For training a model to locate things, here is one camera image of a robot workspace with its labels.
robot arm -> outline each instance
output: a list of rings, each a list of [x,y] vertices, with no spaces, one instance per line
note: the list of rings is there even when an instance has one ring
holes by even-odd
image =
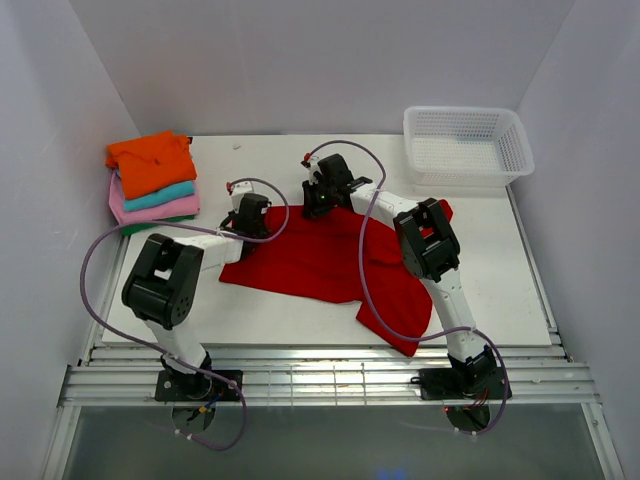
[[[354,179],[341,155],[307,159],[303,165],[309,169],[309,180],[303,183],[307,217],[324,215],[334,206],[366,213],[377,186],[365,177]],[[439,202],[433,198],[416,202],[381,191],[371,217],[396,231],[405,267],[429,292],[443,329],[474,329],[460,282],[460,244]],[[432,232],[424,237],[427,228]],[[497,368],[484,340],[470,331],[455,332],[447,335],[447,349],[460,390],[483,389]]]
[[[253,193],[250,182],[229,186],[228,190],[233,210],[222,222],[222,229],[251,238],[268,236],[264,223],[270,205],[267,197]],[[154,233],[147,239],[125,283],[122,302],[170,352],[163,355],[162,365],[178,390],[189,398],[203,398],[211,387],[204,375],[174,360],[180,358],[203,369],[211,367],[211,359],[197,341],[188,317],[200,272],[238,262],[255,248],[256,244],[221,235],[171,238]]]

folded shirt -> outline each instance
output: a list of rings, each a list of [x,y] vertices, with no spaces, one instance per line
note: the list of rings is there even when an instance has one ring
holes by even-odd
[[[182,215],[180,217],[163,218],[162,221],[175,223],[175,222],[181,222],[183,220],[193,220],[194,218],[196,218],[195,215]],[[128,227],[122,227],[120,229],[120,233],[124,237],[128,237],[129,235],[133,235],[134,233],[137,233],[141,230],[146,230],[148,228],[153,228],[153,227],[155,227],[155,225],[150,225],[148,223],[139,223],[137,225],[129,225]]]
[[[143,208],[151,208],[163,203],[170,202],[176,198],[186,197],[187,195],[193,195],[196,193],[196,187],[194,182],[179,182],[169,185],[168,187],[161,188],[160,190],[144,195],[133,200],[124,201],[125,212],[135,212],[136,210],[142,210]]]
[[[171,200],[156,207],[136,210],[135,212],[125,211],[124,200],[122,182],[118,175],[113,172],[109,186],[109,207],[120,225],[130,222],[146,222],[149,220],[195,215],[200,212],[200,199],[198,198],[197,187],[194,195]]]
[[[167,131],[114,143],[106,165],[118,168],[127,200],[143,197],[174,183],[196,179],[189,138]]]

purple cable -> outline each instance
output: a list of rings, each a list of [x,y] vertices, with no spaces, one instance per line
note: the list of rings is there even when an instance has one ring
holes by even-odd
[[[139,225],[139,224],[151,224],[151,225],[160,225],[160,226],[165,226],[165,227],[173,227],[173,228],[182,228],[184,230],[192,230],[195,232],[201,232],[201,233],[209,233],[212,235],[221,235],[223,237],[229,237],[229,238],[235,238],[238,240],[243,240],[245,242],[252,242],[252,243],[266,243],[266,242],[270,242],[271,240],[275,239],[278,235],[280,235],[282,233],[282,231],[286,228],[287,223],[289,222],[289,203],[287,202],[287,199],[284,197],[283,193],[275,186],[272,185],[271,183],[264,181],[264,180],[260,180],[259,178],[251,178],[251,177],[247,177],[247,178],[241,178],[238,180],[235,180],[234,182],[231,182],[231,185],[235,185],[237,183],[240,182],[256,182],[256,183],[261,183],[263,185],[266,185],[267,187],[273,189],[278,196],[282,199],[286,212],[285,212],[285,219],[284,219],[284,223],[282,224],[282,226],[278,229],[278,231],[276,233],[274,233],[273,235],[271,235],[268,238],[249,238],[249,237],[243,237],[241,235],[237,235],[231,232],[221,232],[218,230],[211,230],[209,228],[204,228],[204,227],[196,227],[196,226],[192,226],[192,225],[180,225],[180,224],[176,224],[173,222],[163,222],[163,221],[145,221],[145,222],[130,222],[130,223],[125,223],[122,225],[118,225],[116,227],[112,227],[109,230],[107,230],[106,232],[102,233],[98,238],[96,238],[93,243],[91,244],[91,246],[89,247],[89,249],[87,250],[87,253],[84,257],[84,260],[82,261],[82,267],[80,268],[80,297],[82,298],[82,303],[84,305],[84,307],[86,308],[87,312],[89,312],[89,315],[103,328],[109,330],[112,333],[115,333],[116,335],[119,335],[120,337],[129,340],[131,342],[135,342],[138,343],[140,345],[143,345],[147,348],[151,348],[161,354],[166,354],[171,356],[171,358],[173,360],[175,360],[178,364],[180,364],[181,366],[188,368],[190,370],[193,370],[194,372],[198,372],[201,373],[207,377],[213,378],[215,380],[219,380],[222,381],[224,383],[226,383],[227,385],[229,385],[229,387],[233,388],[236,392],[238,392],[238,396],[240,397],[240,402],[242,403],[242,425],[240,426],[240,430],[238,432],[238,434],[235,436],[235,438],[227,445],[216,445],[215,443],[209,442],[208,440],[198,437],[196,435],[192,435],[188,432],[183,432],[180,429],[176,429],[174,430],[176,433],[183,435],[185,437],[187,437],[189,440],[193,440],[197,443],[200,443],[201,445],[204,445],[205,447],[211,449],[211,450],[215,450],[218,452],[223,452],[225,450],[229,450],[230,448],[232,448],[234,445],[236,445],[240,439],[242,438],[242,435],[244,435],[244,432],[246,430],[246,426],[247,426],[247,402],[246,399],[244,397],[244,394],[242,393],[242,391],[240,390],[240,388],[235,384],[235,382],[230,381],[229,379],[218,375],[217,373],[213,373],[210,370],[205,370],[199,367],[196,367],[194,365],[189,365],[188,363],[180,360],[179,358],[174,357],[173,355],[171,355],[171,353],[167,350],[165,350],[164,348],[162,348],[159,345],[156,345],[155,343],[151,343],[151,342],[147,342],[146,340],[142,340],[141,338],[137,338],[134,337],[133,335],[129,335],[128,333],[125,333],[121,330],[118,330],[117,328],[109,325],[105,320],[103,320],[100,315],[98,314],[98,312],[96,312],[93,307],[91,306],[91,303],[89,302],[89,297],[87,295],[87,267],[89,266],[89,260],[91,259],[91,255],[93,255],[93,252],[95,251],[95,249],[98,247],[98,245],[105,239],[107,238],[109,235],[111,235],[112,233],[115,232],[119,232],[120,229],[122,227],[127,227],[129,225]]]
[[[364,234],[365,234],[365,230],[367,229],[367,223],[369,223],[369,218],[371,217],[371,212],[373,212],[373,207],[375,206],[376,200],[378,199],[378,195],[380,193],[380,188],[382,187],[382,185],[384,184],[385,180],[387,179],[387,172],[386,172],[384,166],[382,165],[382,162],[378,159],[378,157],[375,156],[375,154],[371,150],[369,150],[368,148],[364,147],[363,145],[360,145],[359,143],[352,142],[350,140],[331,140],[329,142],[325,142],[325,143],[317,146],[313,150],[311,150],[311,152],[309,152],[309,156],[312,156],[314,153],[316,153],[318,150],[320,150],[323,147],[326,147],[328,145],[335,145],[335,144],[351,145],[353,147],[356,147],[356,148],[359,148],[361,150],[364,150],[378,164],[378,167],[380,167],[380,171],[382,172],[382,179],[380,180],[380,183],[378,184],[378,188],[375,190],[375,192],[373,193],[373,196],[371,197],[371,202],[369,203],[369,207],[367,208],[367,212],[365,213],[364,219],[362,220],[362,226],[360,227],[360,237],[358,239],[358,270],[360,271],[360,283],[362,284],[362,290],[364,291],[364,296],[367,299],[367,304],[369,305],[369,308],[373,312],[373,316],[376,318],[378,323],[380,323],[380,325],[382,325],[382,327],[387,332],[389,332],[391,335],[393,335],[393,336],[395,336],[395,337],[397,337],[397,338],[399,338],[401,340],[405,340],[407,342],[416,342],[416,343],[426,342],[426,341],[429,341],[429,340],[435,340],[436,338],[444,337],[445,335],[449,335],[451,333],[473,332],[476,335],[478,335],[480,338],[485,340],[487,342],[487,344],[489,344],[489,347],[491,347],[491,349],[495,352],[496,357],[498,357],[498,360],[500,360],[500,366],[502,368],[502,374],[504,375],[504,393],[503,393],[503,396],[502,396],[502,403],[500,404],[500,409],[498,410],[498,413],[496,414],[495,418],[491,422],[489,422],[489,425],[487,425],[482,430],[480,430],[478,432],[466,432],[464,430],[461,430],[463,433],[468,434],[468,435],[474,435],[474,434],[482,435],[484,433],[489,433],[497,425],[497,423],[500,420],[500,418],[502,418],[502,415],[504,414],[504,410],[505,410],[506,405],[507,405],[507,400],[509,398],[509,377],[507,376],[507,367],[504,364],[504,360],[502,359],[502,355],[500,355],[500,351],[498,350],[498,347],[493,343],[493,341],[485,333],[481,332],[480,330],[476,330],[474,328],[471,328],[471,327],[454,327],[454,328],[449,328],[447,330],[443,330],[440,333],[434,333],[433,335],[427,335],[425,337],[408,337],[406,335],[402,335],[400,333],[397,333],[389,325],[387,325],[385,323],[385,321],[382,319],[382,317],[378,313],[378,310],[376,309],[376,306],[373,303],[373,299],[371,298],[371,293],[369,292],[369,287],[367,286],[367,279],[366,279],[365,274],[364,274]]]

